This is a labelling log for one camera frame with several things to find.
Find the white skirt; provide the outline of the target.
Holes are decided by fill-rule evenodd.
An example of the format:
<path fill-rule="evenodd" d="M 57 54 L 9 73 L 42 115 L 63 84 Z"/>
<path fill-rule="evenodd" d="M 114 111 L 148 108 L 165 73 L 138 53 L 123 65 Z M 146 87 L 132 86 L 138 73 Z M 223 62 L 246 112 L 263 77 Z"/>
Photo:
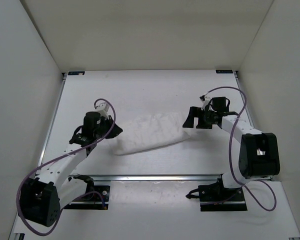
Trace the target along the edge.
<path fill-rule="evenodd" d="M 112 153 L 128 155 L 185 141 L 190 135 L 183 130 L 182 120 L 180 112 L 166 112 L 120 123 L 123 132 L 109 141 Z"/>

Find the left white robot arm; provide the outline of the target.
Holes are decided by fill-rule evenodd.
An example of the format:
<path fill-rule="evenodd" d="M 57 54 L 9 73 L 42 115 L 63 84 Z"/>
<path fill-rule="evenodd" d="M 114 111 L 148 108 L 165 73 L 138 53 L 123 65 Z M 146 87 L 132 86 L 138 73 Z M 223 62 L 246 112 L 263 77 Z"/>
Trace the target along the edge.
<path fill-rule="evenodd" d="M 94 195 L 93 180 L 87 175 L 71 176 L 98 143 L 114 139 L 123 132 L 113 116 L 89 111 L 69 140 L 65 153 L 43 164 L 38 175 L 30 173 L 20 184 L 16 196 L 17 212 L 23 222 L 50 227 L 60 217 L 62 209 L 77 198 Z"/>

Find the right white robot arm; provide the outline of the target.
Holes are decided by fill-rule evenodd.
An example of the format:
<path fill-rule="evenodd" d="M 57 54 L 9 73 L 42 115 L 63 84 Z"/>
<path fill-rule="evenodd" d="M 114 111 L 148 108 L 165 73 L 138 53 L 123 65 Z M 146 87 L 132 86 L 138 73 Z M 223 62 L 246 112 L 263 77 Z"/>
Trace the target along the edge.
<path fill-rule="evenodd" d="M 201 96 L 200 99 L 203 105 L 190 107 L 183 128 L 212 129 L 216 125 L 230 134 L 231 141 L 236 140 L 240 144 L 238 160 L 229 160 L 230 171 L 222 174 L 221 183 L 214 187 L 216 198 L 226 200 L 232 195 L 232 189 L 280 173 L 275 134 L 265 133 L 251 126 L 239 113 L 230 110 L 230 100 L 224 96 Z"/>

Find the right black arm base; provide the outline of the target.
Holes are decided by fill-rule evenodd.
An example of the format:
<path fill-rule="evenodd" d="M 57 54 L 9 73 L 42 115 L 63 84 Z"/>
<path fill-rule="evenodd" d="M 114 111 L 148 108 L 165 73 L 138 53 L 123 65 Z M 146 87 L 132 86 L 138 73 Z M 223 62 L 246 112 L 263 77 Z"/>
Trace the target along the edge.
<path fill-rule="evenodd" d="M 189 200 L 199 199 L 201 212 L 245 212 L 248 210 L 242 188 L 225 188 L 220 177 L 215 183 L 199 185 L 185 197 Z"/>

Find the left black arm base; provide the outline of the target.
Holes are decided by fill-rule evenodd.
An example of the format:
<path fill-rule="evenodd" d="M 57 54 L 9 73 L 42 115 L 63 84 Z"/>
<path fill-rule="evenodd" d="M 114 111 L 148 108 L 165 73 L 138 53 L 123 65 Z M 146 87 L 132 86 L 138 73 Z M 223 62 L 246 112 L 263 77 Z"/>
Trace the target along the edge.
<path fill-rule="evenodd" d="M 108 210 L 111 186 L 109 183 L 98 183 L 88 175 L 76 174 L 68 180 L 79 180 L 85 183 L 85 196 L 77 197 L 64 207 L 66 210 Z"/>

